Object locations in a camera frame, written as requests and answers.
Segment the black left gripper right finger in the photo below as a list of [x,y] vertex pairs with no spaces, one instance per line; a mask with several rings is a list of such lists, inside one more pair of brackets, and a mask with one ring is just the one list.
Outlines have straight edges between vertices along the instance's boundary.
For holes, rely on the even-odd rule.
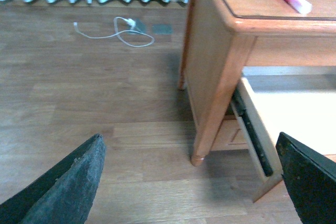
[[280,132],[282,178],[302,223],[335,223],[335,162]]

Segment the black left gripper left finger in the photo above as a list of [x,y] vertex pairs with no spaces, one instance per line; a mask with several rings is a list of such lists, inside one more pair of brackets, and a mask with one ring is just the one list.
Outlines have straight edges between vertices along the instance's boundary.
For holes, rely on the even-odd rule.
[[106,145],[95,134],[1,204],[1,223],[85,223],[99,186]]

